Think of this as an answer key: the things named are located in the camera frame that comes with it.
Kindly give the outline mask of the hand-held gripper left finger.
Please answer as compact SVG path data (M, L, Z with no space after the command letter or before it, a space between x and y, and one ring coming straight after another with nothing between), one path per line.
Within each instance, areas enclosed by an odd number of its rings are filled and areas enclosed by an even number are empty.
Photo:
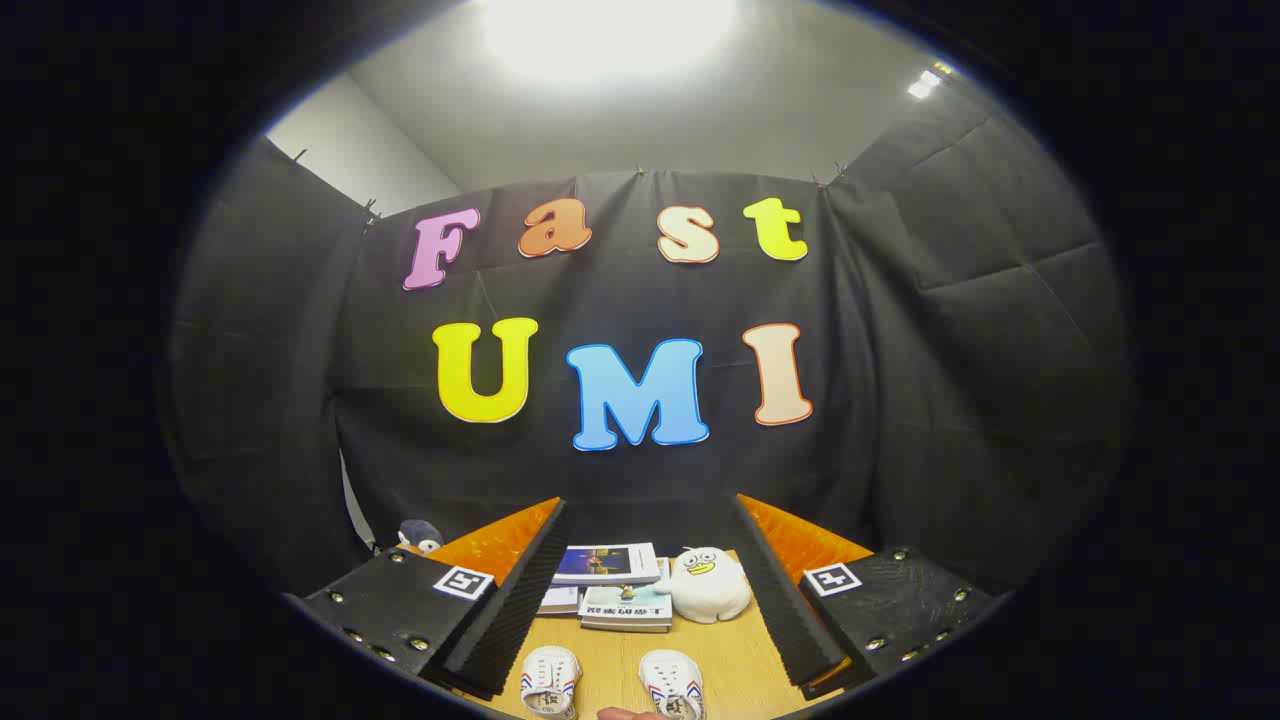
M388 548L300 601L323 632L417 684L502 694L567 548L558 497L421 555Z

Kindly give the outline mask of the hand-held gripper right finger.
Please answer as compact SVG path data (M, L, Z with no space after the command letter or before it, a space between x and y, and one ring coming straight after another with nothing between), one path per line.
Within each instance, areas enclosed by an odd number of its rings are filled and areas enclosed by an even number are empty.
M988 615L995 594L920 550L879 552L746 495L739 560L806 700L900 673Z

